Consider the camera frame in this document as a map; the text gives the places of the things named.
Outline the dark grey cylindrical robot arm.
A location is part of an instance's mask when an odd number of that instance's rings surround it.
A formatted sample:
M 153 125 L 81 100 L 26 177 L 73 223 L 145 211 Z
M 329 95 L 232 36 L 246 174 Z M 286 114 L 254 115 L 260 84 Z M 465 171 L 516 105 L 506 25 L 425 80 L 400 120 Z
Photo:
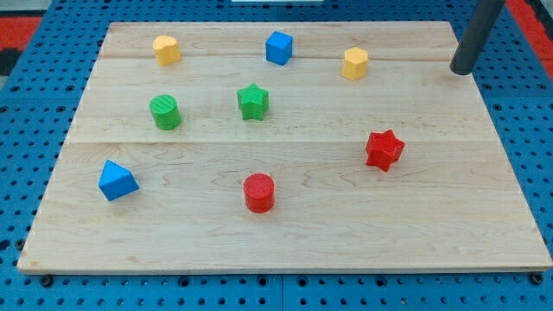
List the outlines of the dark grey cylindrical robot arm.
M 485 46 L 506 0 L 479 0 L 450 62 L 458 75 L 470 74 Z

